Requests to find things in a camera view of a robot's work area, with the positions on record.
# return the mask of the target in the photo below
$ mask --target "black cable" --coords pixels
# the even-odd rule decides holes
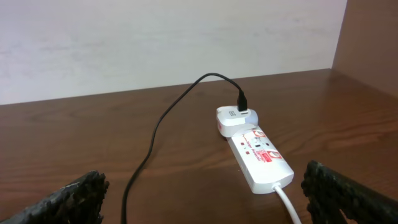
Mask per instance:
[[[137,179],[141,169],[144,167],[145,163],[147,162],[147,160],[149,159],[149,156],[152,152],[152,148],[154,146],[154,141],[155,141],[155,135],[156,135],[156,130],[157,127],[159,127],[160,122],[163,120],[163,118],[167,115],[167,113],[195,86],[197,85],[202,79],[208,77],[208,76],[216,76],[216,77],[220,77],[225,79],[226,81],[230,82],[232,85],[234,85],[236,88],[238,88],[239,90],[239,96],[238,96],[238,110],[239,111],[244,111],[248,109],[247,106],[247,101],[246,98],[244,97],[244,93],[241,89],[241,87],[236,84],[234,81],[230,80],[229,78],[225,77],[224,75],[220,75],[217,73],[207,73],[206,75],[200,77],[196,82],[194,82],[187,90],[185,90],[184,93],[182,93],[182,95],[180,97],[178,97],[174,103],[172,103],[169,108],[167,108],[167,110],[162,114],[162,116],[160,117],[159,121],[157,122],[154,132],[152,133],[152,139],[150,140],[150,146],[149,146],[149,150],[148,150],[148,154],[145,157],[145,159],[141,162],[141,164],[139,165],[139,167],[136,169],[136,171],[133,173],[133,175],[131,176],[129,182],[127,183],[126,189],[124,189],[124,193],[123,193],[123,199],[122,199],[122,214],[121,214],[121,224],[127,224],[127,214],[126,214],[126,207],[127,207],[127,196],[129,195],[129,191],[131,188],[131,185],[134,183],[134,181]]]

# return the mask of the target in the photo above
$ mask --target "extension socket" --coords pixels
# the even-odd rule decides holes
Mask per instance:
[[[254,194],[275,192],[293,180],[294,172],[260,127],[228,138],[228,143]]]

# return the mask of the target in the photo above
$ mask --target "red printed label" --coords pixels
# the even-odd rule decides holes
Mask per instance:
[[[265,137],[266,134],[264,134],[262,131],[253,131],[254,135],[257,137]]]
[[[273,159],[282,159],[282,156],[279,154],[279,152],[275,151],[267,151],[269,156]]]
[[[272,162],[272,159],[269,157],[268,153],[265,150],[257,151],[257,154],[260,156],[263,162]]]

